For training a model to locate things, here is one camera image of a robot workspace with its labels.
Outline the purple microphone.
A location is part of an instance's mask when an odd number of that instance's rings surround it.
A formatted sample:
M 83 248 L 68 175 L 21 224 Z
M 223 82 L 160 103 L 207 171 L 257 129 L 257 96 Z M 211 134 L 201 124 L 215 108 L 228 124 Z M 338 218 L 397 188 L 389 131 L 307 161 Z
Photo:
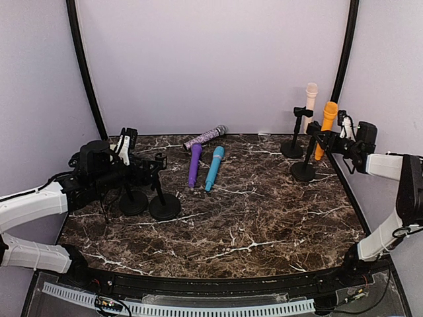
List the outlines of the purple microphone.
M 188 173 L 188 187 L 193 190 L 196 185 L 198 165 L 200 157 L 202 155 L 202 145 L 200 143 L 195 143 L 191 147 L 191 160 L 190 168 Z

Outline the cream white microphone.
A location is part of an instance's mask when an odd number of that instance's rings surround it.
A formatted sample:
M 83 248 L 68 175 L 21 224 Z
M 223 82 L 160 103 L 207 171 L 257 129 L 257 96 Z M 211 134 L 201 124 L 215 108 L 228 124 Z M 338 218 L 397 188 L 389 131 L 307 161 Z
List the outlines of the cream white microphone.
M 316 83 L 308 83 L 305 90 L 307 99 L 305 107 L 307 110 L 314 112 L 315 99 L 319 93 L 319 88 Z M 303 120 L 303 132 L 306 133 L 308 125 L 313 121 L 313 115 L 311 117 L 305 117 Z

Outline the black stand holding purple microphone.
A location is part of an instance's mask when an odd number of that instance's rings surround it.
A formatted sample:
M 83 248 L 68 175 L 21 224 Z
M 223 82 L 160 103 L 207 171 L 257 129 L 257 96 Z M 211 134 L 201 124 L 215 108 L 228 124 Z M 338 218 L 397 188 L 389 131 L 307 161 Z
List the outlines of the black stand holding purple microphone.
M 125 194 L 119 201 L 119 210 L 127 217 L 142 214 L 148 208 L 148 197 L 139 190 L 132 190 L 129 185 L 125 185 Z

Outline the light blue microphone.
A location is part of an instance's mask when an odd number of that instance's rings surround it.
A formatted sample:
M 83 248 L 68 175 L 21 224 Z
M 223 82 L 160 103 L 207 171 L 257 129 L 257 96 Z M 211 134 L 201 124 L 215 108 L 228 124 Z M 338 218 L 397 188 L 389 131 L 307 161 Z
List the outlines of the light blue microphone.
M 216 147 L 213 152 L 212 161 L 210 164 L 208 175 L 206 177 L 205 190 L 207 192 L 209 192 L 212 189 L 215 183 L 215 179 L 217 178 L 217 173 L 219 171 L 221 161 L 224 158 L 224 154 L 225 154 L 225 149 L 222 146 Z

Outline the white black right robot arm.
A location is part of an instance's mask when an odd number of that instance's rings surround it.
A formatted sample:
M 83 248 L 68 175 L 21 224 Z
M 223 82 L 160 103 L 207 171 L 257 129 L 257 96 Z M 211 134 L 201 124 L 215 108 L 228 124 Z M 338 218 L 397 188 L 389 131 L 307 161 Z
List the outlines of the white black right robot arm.
M 329 153 L 352 161 L 356 172 L 398 182 L 393 212 L 369 236 L 351 247 L 337 273 L 345 287 L 363 275 L 361 263 L 375 262 L 391 252 L 404 238 L 422 232 L 422 157 L 410 154 L 376 154 L 377 127 L 360 122 L 356 139 L 333 131 L 316 131 L 313 138 Z

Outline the black stand holding white microphone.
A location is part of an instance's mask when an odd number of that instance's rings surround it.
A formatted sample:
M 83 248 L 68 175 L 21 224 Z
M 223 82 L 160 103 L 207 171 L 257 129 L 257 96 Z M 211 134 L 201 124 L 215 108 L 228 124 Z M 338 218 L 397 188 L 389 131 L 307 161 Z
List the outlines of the black stand holding white microphone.
M 310 118 L 313 115 L 313 111 L 306 109 L 306 107 L 295 107 L 293 114 L 296 117 L 295 127 L 293 130 L 293 138 L 291 142 L 282 142 L 280 146 L 280 152 L 283 156 L 290 159 L 299 159 L 303 155 L 303 149 L 297 144 L 297 137 L 299 135 L 301 122 L 303 116 Z

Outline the black stand holding orange microphone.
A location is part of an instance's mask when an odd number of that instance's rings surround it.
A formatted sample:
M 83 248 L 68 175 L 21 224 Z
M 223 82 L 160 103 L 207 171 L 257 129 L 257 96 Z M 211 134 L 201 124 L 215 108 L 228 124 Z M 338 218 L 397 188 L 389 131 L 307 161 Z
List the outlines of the black stand holding orange microphone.
M 318 121 L 313 121 L 308 124 L 306 134 L 311 138 L 307 147 L 307 152 L 303 162 L 296 162 L 290 168 L 291 175 L 300 182 L 310 182 L 315 177 L 315 169 L 309 163 L 311 155 L 315 150 L 316 139 L 314 133 L 321 130 L 321 125 Z

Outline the black tripod shock-mount stand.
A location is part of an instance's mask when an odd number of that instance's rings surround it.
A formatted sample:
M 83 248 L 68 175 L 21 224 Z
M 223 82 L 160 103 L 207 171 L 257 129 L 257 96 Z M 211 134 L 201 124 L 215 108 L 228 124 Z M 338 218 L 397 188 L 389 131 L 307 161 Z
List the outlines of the black tripod shock-mount stand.
M 80 173 L 80 171 L 79 171 L 80 170 L 80 167 L 79 167 L 80 158 L 79 158 L 79 156 L 80 156 L 79 152 L 75 153 L 74 155 L 72 155 L 72 157 L 70 158 L 70 160 L 68 162 L 69 167 L 73 169 L 73 171 L 71 172 L 72 176 L 78 176 L 79 173 Z M 99 199 L 99 203 L 100 203 L 100 208 L 101 208 L 101 212 L 102 212 L 102 215 L 104 217 L 105 223 L 108 225 L 109 219 L 106 215 L 106 210 L 104 208 L 102 197 Z

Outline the rhinestone silver-head microphone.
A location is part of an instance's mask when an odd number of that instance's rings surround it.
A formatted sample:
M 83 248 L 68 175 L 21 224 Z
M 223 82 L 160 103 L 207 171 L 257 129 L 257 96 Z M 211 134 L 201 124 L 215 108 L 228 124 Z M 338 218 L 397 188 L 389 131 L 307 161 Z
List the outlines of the rhinestone silver-head microphone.
M 185 142 L 183 147 L 185 150 L 189 151 L 195 143 L 204 144 L 208 141 L 211 141 L 219 136 L 225 135 L 227 133 L 227 126 L 218 125 L 217 127 L 204 132 L 203 134 Z

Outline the black stand holding blue microphone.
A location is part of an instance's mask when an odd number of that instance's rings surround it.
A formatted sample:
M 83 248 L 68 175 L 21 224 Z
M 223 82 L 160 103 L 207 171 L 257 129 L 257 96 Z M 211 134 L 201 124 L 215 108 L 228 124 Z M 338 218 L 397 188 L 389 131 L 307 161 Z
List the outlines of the black stand holding blue microphone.
M 167 155 L 157 153 L 151 164 L 151 189 L 157 192 L 149 204 L 149 213 L 157 221 L 175 219 L 181 211 L 179 198 L 173 194 L 164 194 L 161 188 L 159 172 L 167 168 Z

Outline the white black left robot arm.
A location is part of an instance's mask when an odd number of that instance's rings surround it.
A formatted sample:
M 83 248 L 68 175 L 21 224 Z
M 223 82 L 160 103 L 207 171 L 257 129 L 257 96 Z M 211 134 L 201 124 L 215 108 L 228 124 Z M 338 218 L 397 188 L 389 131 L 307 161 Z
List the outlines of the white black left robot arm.
M 93 273 L 76 247 L 47 245 L 8 234 L 17 226 L 47 217 L 72 213 L 93 201 L 102 201 L 113 189 L 125 188 L 122 211 L 140 213 L 147 196 L 132 186 L 152 185 L 166 159 L 146 160 L 130 153 L 131 141 L 111 145 L 91 141 L 69 161 L 71 170 L 52 176 L 45 185 L 1 198 L 1 266 L 27 267 L 66 273 L 79 288 L 93 283 Z

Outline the orange microphone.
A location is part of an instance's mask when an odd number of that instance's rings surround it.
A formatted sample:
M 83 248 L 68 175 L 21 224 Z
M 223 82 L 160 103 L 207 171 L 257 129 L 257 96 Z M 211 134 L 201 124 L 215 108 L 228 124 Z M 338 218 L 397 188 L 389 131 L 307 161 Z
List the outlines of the orange microphone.
M 338 114 L 338 104 L 332 101 L 326 103 L 323 110 L 323 124 L 321 131 L 331 131 L 333 122 L 337 118 Z M 315 150 L 315 160 L 319 161 L 324 155 L 324 150 L 320 145 L 316 146 Z

